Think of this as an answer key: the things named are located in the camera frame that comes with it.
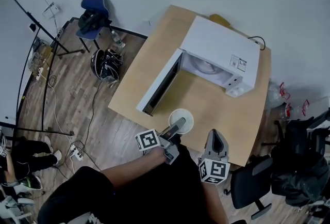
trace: forearm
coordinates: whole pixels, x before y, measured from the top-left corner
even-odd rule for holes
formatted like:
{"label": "forearm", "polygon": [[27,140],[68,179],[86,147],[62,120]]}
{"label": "forearm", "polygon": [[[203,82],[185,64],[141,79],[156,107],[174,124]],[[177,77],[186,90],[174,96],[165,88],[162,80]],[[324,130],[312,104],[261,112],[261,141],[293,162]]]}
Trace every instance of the forearm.
{"label": "forearm", "polygon": [[10,152],[7,152],[6,160],[7,160],[7,171],[8,171],[8,174],[6,175],[6,179],[8,182],[13,182],[16,180],[16,176],[15,176],[14,164],[12,162]]}
{"label": "forearm", "polygon": [[165,160],[163,154],[149,153],[129,163],[105,169],[101,173],[112,182],[114,188],[118,188],[151,171]]}
{"label": "forearm", "polygon": [[202,183],[202,186],[209,216],[217,224],[228,224],[228,218],[220,201],[216,186],[208,183]]}

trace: white shoe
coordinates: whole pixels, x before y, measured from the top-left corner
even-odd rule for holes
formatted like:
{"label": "white shoe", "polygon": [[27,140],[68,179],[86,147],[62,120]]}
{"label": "white shoe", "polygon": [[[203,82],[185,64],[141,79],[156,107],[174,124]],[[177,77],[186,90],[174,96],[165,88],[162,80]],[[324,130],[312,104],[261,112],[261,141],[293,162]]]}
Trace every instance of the white shoe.
{"label": "white shoe", "polygon": [[49,147],[49,149],[51,151],[51,154],[53,154],[54,153],[54,150],[53,150],[53,148],[51,146],[51,140],[47,136],[45,136],[45,138],[44,138],[43,141],[48,145],[48,147]]}
{"label": "white shoe", "polygon": [[60,150],[57,150],[55,153],[54,153],[54,156],[56,157],[57,159],[57,163],[55,165],[58,164],[58,162],[62,159],[62,153]]}

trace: wooden table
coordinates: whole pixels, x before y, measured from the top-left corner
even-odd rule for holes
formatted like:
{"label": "wooden table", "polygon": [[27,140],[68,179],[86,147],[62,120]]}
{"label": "wooden table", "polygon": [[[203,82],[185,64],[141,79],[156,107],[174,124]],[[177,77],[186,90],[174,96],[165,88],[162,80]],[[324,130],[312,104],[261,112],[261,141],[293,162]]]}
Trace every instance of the wooden table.
{"label": "wooden table", "polygon": [[159,132],[169,125],[169,115],[173,110],[188,109],[194,116],[194,127],[181,138],[182,144],[203,152],[209,131],[217,129],[229,144],[229,162],[245,166],[265,105],[271,74],[270,49],[260,52],[255,88],[238,98],[227,96],[222,87],[205,79],[180,71],[152,117],[136,110],[161,69],[180,47],[196,15],[184,8],[168,8],[129,67],[109,108]]}

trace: white microwave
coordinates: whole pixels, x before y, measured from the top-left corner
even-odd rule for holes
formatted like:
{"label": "white microwave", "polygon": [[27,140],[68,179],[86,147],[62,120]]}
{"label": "white microwave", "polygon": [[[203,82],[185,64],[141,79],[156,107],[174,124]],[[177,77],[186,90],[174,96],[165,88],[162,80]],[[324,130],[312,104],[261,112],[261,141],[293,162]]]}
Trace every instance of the white microwave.
{"label": "white microwave", "polygon": [[254,88],[260,46],[253,40],[196,16],[186,37],[160,71],[136,109],[151,115],[180,70],[185,70],[239,97]]}

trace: whiteboard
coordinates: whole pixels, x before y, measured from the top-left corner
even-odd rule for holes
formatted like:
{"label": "whiteboard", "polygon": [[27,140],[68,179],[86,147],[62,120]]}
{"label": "whiteboard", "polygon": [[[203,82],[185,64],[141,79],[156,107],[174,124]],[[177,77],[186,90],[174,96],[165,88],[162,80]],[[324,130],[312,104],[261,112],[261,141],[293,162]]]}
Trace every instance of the whiteboard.
{"label": "whiteboard", "polygon": [[[36,33],[29,28],[31,23],[32,20],[15,0],[0,0],[0,122],[16,122],[20,80],[26,57],[36,37]],[[26,67],[20,98],[30,76],[31,72]]]}

